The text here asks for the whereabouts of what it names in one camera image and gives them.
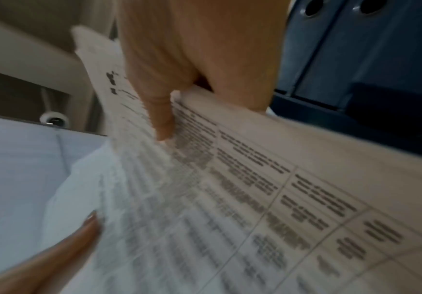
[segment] table surface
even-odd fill
[[[0,271],[39,249],[46,202],[106,137],[0,118]]]

